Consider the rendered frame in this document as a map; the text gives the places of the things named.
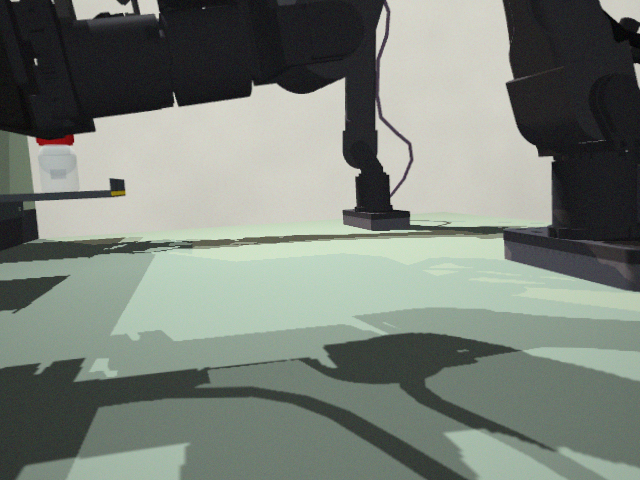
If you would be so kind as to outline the clear bottle with red cap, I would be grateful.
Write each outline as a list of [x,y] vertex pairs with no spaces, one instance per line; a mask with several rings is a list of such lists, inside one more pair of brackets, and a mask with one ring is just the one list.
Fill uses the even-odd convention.
[[79,191],[77,156],[70,147],[74,134],[54,140],[36,138],[36,143],[42,146],[37,155],[42,192]]

